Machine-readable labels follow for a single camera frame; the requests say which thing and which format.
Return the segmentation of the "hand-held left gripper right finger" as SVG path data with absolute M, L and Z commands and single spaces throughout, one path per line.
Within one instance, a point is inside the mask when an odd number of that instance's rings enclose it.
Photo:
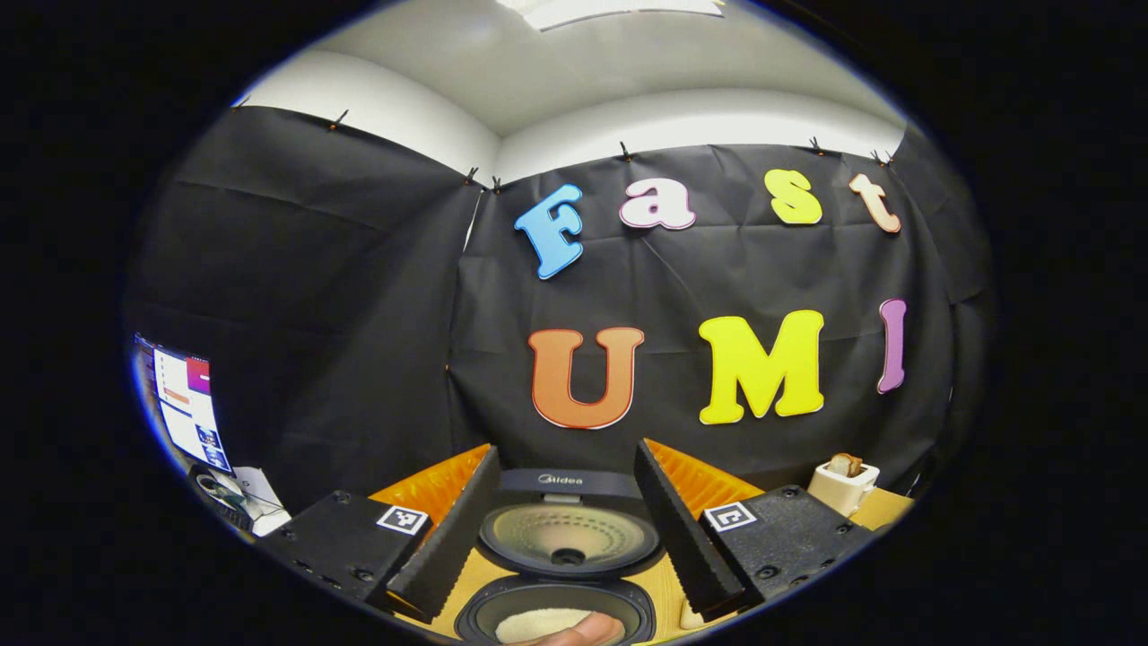
M 876 537 L 802 487 L 763 492 L 652 439 L 637 445 L 634 475 L 687 600 L 706 621 L 778 604 Z

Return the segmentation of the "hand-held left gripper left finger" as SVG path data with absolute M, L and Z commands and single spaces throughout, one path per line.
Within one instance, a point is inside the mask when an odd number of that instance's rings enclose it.
M 377 495 L 333 491 L 257 540 L 293 573 L 424 623 L 439 617 L 501 483 L 483 444 Z

